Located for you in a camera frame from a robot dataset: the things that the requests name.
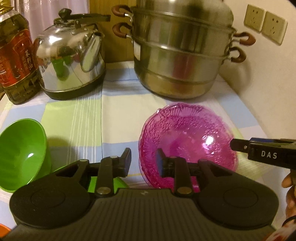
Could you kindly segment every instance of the curtain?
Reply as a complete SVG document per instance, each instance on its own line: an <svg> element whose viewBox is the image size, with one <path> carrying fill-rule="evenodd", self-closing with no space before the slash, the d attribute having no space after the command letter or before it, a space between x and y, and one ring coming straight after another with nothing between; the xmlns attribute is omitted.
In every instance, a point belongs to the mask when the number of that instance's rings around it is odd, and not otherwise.
<svg viewBox="0 0 296 241"><path fill-rule="evenodd" d="M28 20L32 41L53 25L62 8L70 8L72 14L89 13L88 0L11 0L11 4Z"/></svg>

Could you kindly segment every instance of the human hand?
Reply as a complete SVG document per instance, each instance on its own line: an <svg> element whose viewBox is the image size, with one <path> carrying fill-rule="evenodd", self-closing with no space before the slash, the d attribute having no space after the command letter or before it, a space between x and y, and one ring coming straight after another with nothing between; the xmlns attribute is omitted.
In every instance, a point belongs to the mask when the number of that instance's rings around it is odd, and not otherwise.
<svg viewBox="0 0 296 241"><path fill-rule="evenodd" d="M291 187L286 195L286 202L287 202L286 218L289 218L289 217L296 215L295 186L293 186L291 174L287 175L284 178L281 185L283 188Z"/></svg>

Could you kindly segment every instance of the electrical outlet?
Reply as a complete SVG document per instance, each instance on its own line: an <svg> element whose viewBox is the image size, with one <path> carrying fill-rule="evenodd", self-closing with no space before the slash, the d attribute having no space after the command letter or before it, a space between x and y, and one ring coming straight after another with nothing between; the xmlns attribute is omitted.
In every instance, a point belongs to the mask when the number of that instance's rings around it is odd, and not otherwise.
<svg viewBox="0 0 296 241"><path fill-rule="evenodd" d="M246 16L244 17L244 25L260 32L264 16L264 9L248 4Z"/></svg>
<svg viewBox="0 0 296 241"><path fill-rule="evenodd" d="M284 40L287 26L287 20L273 13L266 12L262 34L281 45Z"/></svg>

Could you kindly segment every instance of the plaid tablecloth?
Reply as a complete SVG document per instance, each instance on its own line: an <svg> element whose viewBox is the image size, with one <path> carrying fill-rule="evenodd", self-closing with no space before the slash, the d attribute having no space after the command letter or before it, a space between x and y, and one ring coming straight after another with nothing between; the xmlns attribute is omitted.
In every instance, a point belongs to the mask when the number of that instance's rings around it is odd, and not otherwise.
<svg viewBox="0 0 296 241"><path fill-rule="evenodd" d="M208 93L189 102L211 108L237 138L266 137L248 108L220 76ZM83 158L91 163L100 162L103 157L121 155L129 147L132 163L124 181L131 188L145 188L147 184L139 170L139 136L146 119L171 103L140 84L133 62L120 62L107 65L103 84L77 99L56 101L40 92L22 105L8 102L0 115L0 132L22 118L39 121L48 138L52 170ZM239 154L237 172L270 186L280 196L285 195L280 188L283 174L277 175L276 167L249 161L244 154ZM0 191L0 223L5 222L1 215L7 212L4 202L8 203L9 197ZM284 218L284 209L283 200L276 226Z"/></svg>

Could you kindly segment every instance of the green plastic bowl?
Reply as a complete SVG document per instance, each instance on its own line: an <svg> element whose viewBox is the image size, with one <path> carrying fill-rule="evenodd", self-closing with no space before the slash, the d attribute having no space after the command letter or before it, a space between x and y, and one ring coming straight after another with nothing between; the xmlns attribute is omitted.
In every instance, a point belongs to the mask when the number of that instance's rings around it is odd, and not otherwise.
<svg viewBox="0 0 296 241"><path fill-rule="evenodd" d="M13 193L31 181L48 175L50 152L43 126L21 119L0 135L0 188Z"/></svg>
<svg viewBox="0 0 296 241"><path fill-rule="evenodd" d="M66 167L66 166L60 167L60 168L56 169L55 171L60 170L64 167ZM96 188L96 180L97 180L97 177L91 177L89 189L87 190L88 192L94 193L94 190ZM129 186L120 177L113 178L113 184L114 184L114 193L117 192L118 188L129 188Z"/></svg>

